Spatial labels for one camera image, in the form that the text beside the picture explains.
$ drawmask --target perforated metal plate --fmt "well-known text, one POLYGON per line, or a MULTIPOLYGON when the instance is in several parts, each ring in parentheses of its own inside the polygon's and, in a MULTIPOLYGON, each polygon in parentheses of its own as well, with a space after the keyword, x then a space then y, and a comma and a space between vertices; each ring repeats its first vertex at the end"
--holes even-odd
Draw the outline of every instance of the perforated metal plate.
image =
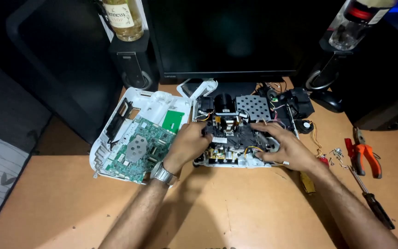
POLYGON ((134 163, 137 162, 147 153, 147 144, 147 139, 136 135, 136 138, 127 145, 125 160, 134 163))
POLYGON ((267 98, 256 95, 245 95, 236 97, 236 111, 246 111, 250 115, 251 120, 270 120, 270 111, 268 107, 267 98))

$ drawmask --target bottle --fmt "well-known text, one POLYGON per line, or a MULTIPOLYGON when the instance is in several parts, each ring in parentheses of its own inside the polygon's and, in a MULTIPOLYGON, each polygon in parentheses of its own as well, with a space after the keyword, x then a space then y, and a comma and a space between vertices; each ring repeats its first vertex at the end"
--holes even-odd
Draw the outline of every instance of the bottle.
POLYGON ((102 0, 111 27, 125 42, 136 41, 144 34, 136 0, 102 0))
POLYGON ((351 0, 329 44, 344 51, 355 48, 396 3, 396 0, 351 0))

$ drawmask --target motherboard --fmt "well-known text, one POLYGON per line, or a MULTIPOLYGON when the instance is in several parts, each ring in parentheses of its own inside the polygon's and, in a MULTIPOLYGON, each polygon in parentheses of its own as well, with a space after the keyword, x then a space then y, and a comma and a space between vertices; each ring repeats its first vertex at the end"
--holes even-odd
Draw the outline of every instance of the motherboard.
POLYGON ((102 169, 111 176, 141 184, 167 155, 175 136, 169 129, 137 116, 114 145, 102 169))

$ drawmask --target hand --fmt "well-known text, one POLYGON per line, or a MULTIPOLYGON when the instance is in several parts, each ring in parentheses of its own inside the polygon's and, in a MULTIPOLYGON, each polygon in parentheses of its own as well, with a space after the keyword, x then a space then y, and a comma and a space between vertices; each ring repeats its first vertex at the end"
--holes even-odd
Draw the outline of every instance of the hand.
POLYGON ((277 152, 258 152, 255 154, 256 157, 262 158, 263 161, 274 161, 277 163, 287 161, 290 164, 285 165, 285 167, 304 172, 314 167, 315 163, 319 163, 317 158, 293 133, 285 130, 279 124, 271 122, 265 125, 258 122, 251 124, 251 128, 270 133, 280 143, 279 151, 277 152))
POLYGON ((176 175, 182 166, 199 157, 213 140, 212 134, 202 136, 207 122, 184 124, 177 133, 170 151, 164 159, 164 168, 176 175))

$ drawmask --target orange pliers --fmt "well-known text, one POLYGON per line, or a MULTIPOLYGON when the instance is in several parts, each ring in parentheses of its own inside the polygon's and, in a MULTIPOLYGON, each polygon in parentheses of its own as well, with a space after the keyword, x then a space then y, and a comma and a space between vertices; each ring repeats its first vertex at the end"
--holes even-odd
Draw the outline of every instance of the orange pliers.
POLYGON ((379 161, 372 153, 372 147, 365 144, 365 138, 359 128, 354 127, 353 129, 354 141, 356 146, 354 148, 354 166, 358 175, 365 175, 365 168, 363 167, 363 156, 368 160, 371 166, 372 176, 374 178, 382 178, 382 167, 379 161))

